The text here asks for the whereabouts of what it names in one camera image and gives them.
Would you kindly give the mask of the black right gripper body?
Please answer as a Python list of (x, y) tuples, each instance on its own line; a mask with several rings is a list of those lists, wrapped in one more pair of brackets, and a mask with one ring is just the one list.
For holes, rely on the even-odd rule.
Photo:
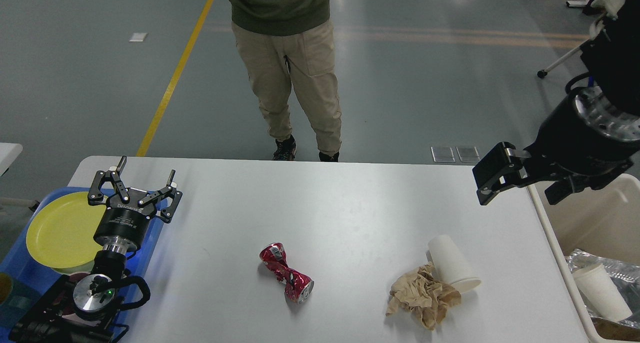
[(599, 87), (573, 88), (525, 151), (532, 182), (613, 180), (633, 165), (631, 156), (639, 151), (639, 116), (617, 108)]

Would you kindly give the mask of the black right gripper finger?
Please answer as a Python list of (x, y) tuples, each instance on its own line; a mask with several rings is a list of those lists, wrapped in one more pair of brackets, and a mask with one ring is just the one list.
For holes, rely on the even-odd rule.
[(598, 191), (605, 188), (621, 174), (624, 174), (634, 165), (632, 160), (626, 160), (615, 166), (610, 172), (601, 176), (581, 176), (579, 174), (569, 174), (566, 177), (556, 179), (548, 188), (544, 190), (547, 202), (555, 206), (569, 195), (583, 192), (586, 188)]
[(490, 149), (471, 170), (479, 204), (487, 206), (498, 193), (531, 185), (531, 179), (522, 176), (525, 163), (531, 158), (530, 152), (517, 149), (506, 141)]

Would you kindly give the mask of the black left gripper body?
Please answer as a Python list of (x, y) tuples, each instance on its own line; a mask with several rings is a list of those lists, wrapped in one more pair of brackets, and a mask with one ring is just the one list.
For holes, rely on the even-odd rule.
[(93, 240), (105, 247), (119, 244), (126, 252), (137, 252), (144, 242), (151, 218), (157, 208), (151, 202), (139, 206), (148, 193), (129, 193), (123, 201), (118, 193), (107, 198), (106, 209), (93, 235)]

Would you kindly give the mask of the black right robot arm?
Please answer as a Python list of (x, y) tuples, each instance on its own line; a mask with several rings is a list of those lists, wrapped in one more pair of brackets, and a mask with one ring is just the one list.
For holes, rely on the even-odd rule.
[(615, 18), (579, 47), (587, 71), (542, 122), (524, 149), (499, 142), (474, 167), (478, 202), (550, 181), (555, 205), (586, 188), (601, 190), (624, 174), (639, 151), (639, 0), (625, 0)]

